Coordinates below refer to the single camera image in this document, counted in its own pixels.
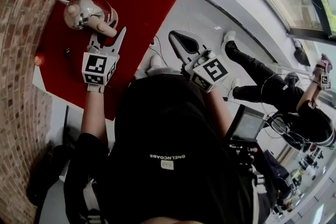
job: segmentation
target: person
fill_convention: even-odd
[[[69,222],[252,223],[259,206],[253,206],[251,172],[242,172],[220,142],[232,120],[218,90],[200,94],[154,55],[121,100],[108,155],[103,87],[89,85],[64,186]],[[277,198],[276,183],[271,176],[265,181],[260,223]],[[83,198],[89,183],[99,212]]]
[[[289,135],[304,138],[317,145],[335,143],[335,130],[331,119],[316,105],[321,91],[321,68],[316,68],[314,78],[306,91],[287,83],[278,74],[255,58],[241,52],[235,44],[236,33],[229,31],[221,45],[228,58],[241,65],[256,83],[255,86],[239,86],[239,79],[232,85],[233,98],[254,103],[273,105],[285,124],[291,126]]]

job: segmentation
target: red table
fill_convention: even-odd
[[[117,30],[127,27],[117,69],[105,88],[105,116],[113,120],[124,90],[176,0],[107,1],[118,12]],[[45,27],[38,51],[45,54],[46,61],[40,70],[48,92],[83,108],[87,86],[82,79],[81,64],[92,30],[68,28],[63,20],[64,7],[56,3]],[[67,48],[70,48],[68,57],[64,55]]]

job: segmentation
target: sleeve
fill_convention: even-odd
[[[298,110],[302,124],[306,126],[305,138],[319,145],[328,146],[334,140],[333,125],[330,118],[307,100]]]
[[[79,136],[64,184],[66,214],[70,223],[79,223],[80,213],[86,215],[83,189],[90,179],[94,179],[97,185],[103,181],[107,159],[108,151],[98,138],[88,133]]]

